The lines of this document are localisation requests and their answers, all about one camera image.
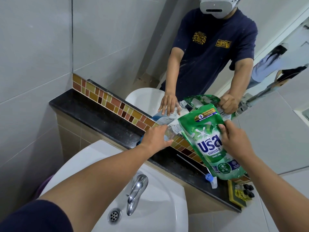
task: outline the drain strainer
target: drain strainer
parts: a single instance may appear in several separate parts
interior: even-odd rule
[[[116,225],[121,219],[121,210],[119,208],[113,208],[112,210],[110,210],[108,217],[107,217],[107,221],[111,224],[111,225]]]

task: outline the green detergent pouch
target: green detergent pouch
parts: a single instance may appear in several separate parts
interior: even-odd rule
[[[184,99],[187,104],[192,107],[193,109],[199,109],[202,106],[208,105],[208,104],[213,104],[222,119],[225,120],[232,120],[234,117],[236,117],[236,114],[233,113],[231,115],[226,114],[221,107],[218,105],[220,102],[220,98],[214,96],[214,95],[208,95],[208,94],[203,94],[203,95],[195,95],[195,96],[190,96],[186,97]]]
[[[245,174],[239,163],[222,146],[218,124],[224,121],[213,104],[192,110],[178,119],[182,134],[210,170],[222,180],[239,178]]]

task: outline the woman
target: woman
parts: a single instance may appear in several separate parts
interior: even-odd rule
[[[250,83],[247,89],[250,89],[261,83],[266,77],[274,71],[279,70],[280,57],[288,50],[288,44],[282,43],[276,46],[265,58],[254,66]]]

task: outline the white sink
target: white sink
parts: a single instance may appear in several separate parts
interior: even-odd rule
[[[103,140],[91,144],[61,167],[42,194],[85,167],[119,152],[121,151]],[[131,216],[126,214],[128,200],[126,194],[132,186],[130,182],[110,204],[93,231],[187,232],[188,213],[184,188],[145,164],[139,170],[148,177],[149,183],[141,195],[135,212]],[[110,225],[108,222],[108,214],[113,208],[122,211],[122,218],[116,225]]]
[[[163,96],[164,91],[160,89],[141,88],[131,92],[126,97],[126,101],[153,117],[158,112]],[[189,111],[185,108],[180,112],[180,116],[177,115],[177,118],[188,113]]]

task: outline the chrome faucet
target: chrome faucet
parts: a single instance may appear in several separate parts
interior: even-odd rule
[[[136,210],[141,194],[148,186],[148,177],[138,171],[132,180],[132,190],[128,196],[127,215],[130,216]]]

